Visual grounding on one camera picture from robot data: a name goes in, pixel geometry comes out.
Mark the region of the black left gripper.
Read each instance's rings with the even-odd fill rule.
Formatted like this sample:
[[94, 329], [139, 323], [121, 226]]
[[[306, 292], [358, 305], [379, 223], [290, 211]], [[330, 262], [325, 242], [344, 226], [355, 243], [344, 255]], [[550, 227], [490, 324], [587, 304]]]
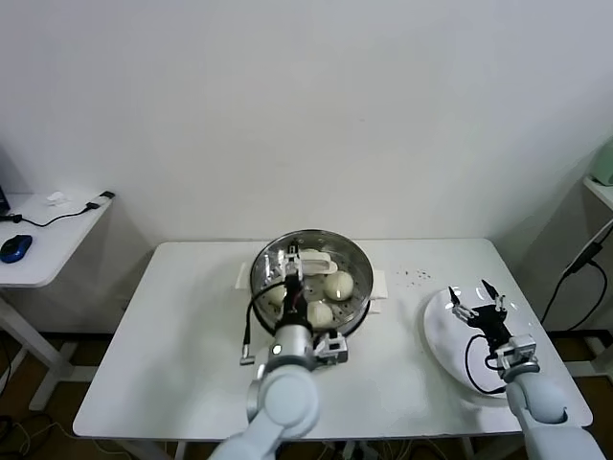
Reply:
[[297, 244], [290, 244], [282, 263], [285, 298], [281, 325], [309, 326], [307, 319], [307, 300], [304, 296], [303, 263]]

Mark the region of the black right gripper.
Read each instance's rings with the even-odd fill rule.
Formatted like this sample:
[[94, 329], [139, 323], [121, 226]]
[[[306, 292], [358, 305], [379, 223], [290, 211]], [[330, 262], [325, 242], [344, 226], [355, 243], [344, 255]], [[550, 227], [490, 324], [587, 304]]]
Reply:
[[449, 287], [448, 291], [452, 304], [451, 310], [458, 319], [467, 322], [470, 327], [482, 331], [487, 339], [509, 339], [511, 333], [505, 325], [505, 320], [508, 315], [505, 306], [505, 296], [500, 294], [498, 290], [486, 280], [482, 279], [481, 282], [492, 304], [475, 308], [472, 316], [472, 309], [468, 309], [464, 306], [456, 294], [455, 289]]

